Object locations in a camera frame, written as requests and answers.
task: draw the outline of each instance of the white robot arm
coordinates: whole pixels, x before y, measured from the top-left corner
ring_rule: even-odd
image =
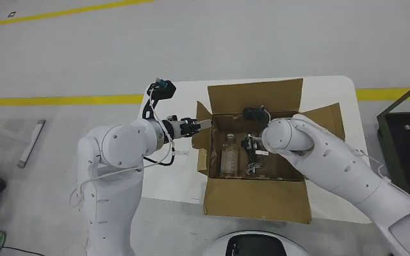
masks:
[[[174,139],[210,127],[210,120],[177,120],[177,116],[159,120],[154,111],[156,103],[170,99],[174,92],[170,81],[157,79],[148,89],[150,101],[144,108],[144,119],[129,125],[96,127],[79,140],[77,205],[87,220],[88,256],[135,256],[129,235],[142,195],[144,168],[171,165]],[[168,154],[162,160],[147,158],[166,143]],[[171,161],[162,163],[171,150]],[[143,159],[152,164],[143,166]]]
[[[270,122],[261,140],[269,152],[283,156],[317,186],[367,215],[395,256],[410,255],[410,196],[376,175],[363,161],[364,152],[299,114]]]

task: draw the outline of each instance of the table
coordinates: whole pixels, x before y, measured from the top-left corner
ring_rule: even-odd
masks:
[[[351,79],[345,76],[303,77],[300,112],[340,103],[341,115],[345,128],[346,142],[367,153],[365,136],[361,125],[356,91]],[[217,84],[255,83],[279,81],[291,78],[264,78],[218,81],[173,82],[177,88],[172,99],[163,100],[156,106],[156,112],[162,119],[170,115],[178,118],[196,116],[197,101],[211,109],[207,86]],[[138,117],[148,100],[144,95]],[[145,170],[142,196],[161,200],[202,204],[207,177],[197,172],[198,150],[191,147],[191,139],[175,140],[176,150],[189,151],[189,156],[176,156],[172,166],[153,166]],[[168,147],[153,153],[151,159],[161,159]],[[307,195],[311,205],[312,217],[328,220],[371,223],[371,221],[348,201],[306,181]]]

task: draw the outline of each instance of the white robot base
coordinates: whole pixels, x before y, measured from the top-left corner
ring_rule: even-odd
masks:
[[[240,231],[224,235],[210,244],[202,256],[308,256],[302,247],[277,234],[262,231]]]

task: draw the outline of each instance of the cardboard box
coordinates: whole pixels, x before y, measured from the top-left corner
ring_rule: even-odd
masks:
[[[265,167],[249,177],[245,173],[247,154],[240,148],[247,133],[266,127],[266,123],[244,120],[242,110],[264,105],[272,119],[292,117],[299,112],[302,85],[303,79],[293,79],[208,87],[212,114],[198,102],[197,119],[212,119],[213,125],[192,138],[193,148],[200,149],[198,171],[208,176],[204,214],[311,222],[304,176],[281,156],[269,154]],[[344,140],[339,104],[302,114]],[[235,134],[240,148],[238,177],[220,176],[220,152],[227,133]]]

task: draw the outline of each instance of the water bottle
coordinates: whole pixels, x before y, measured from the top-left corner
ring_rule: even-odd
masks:
[[[238,175],[238,147],[235,144],[235,135],[231,133],[226,136],[226,142],[222,145],[220,172],[222,177]]]

